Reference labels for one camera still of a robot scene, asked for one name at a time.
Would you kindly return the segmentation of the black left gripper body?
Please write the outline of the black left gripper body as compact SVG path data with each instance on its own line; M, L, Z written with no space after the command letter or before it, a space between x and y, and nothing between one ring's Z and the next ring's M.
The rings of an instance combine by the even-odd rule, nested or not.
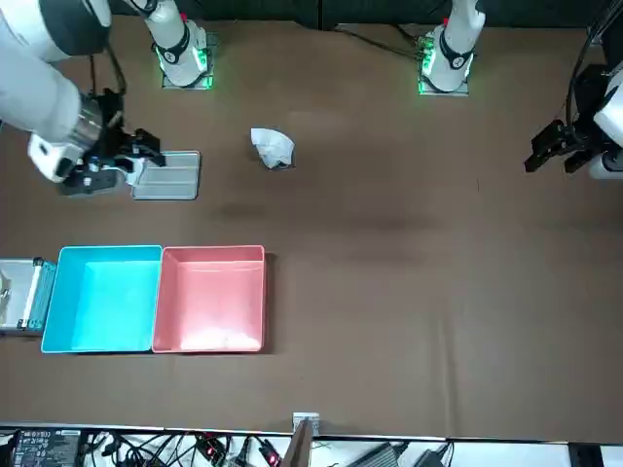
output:
M571 86L575 110L566 117L566 141L577 156L600 156L608 150L608 70L591 63Z

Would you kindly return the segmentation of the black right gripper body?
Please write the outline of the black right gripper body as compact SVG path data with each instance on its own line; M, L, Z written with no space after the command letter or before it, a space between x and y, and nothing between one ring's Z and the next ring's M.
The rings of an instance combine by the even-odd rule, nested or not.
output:
M109 163L110 150L114 146L132 144L132 133L125 131L124 99L110 89L104 89L95 97L101 113L101 130L92 147L92 157L101 163Z

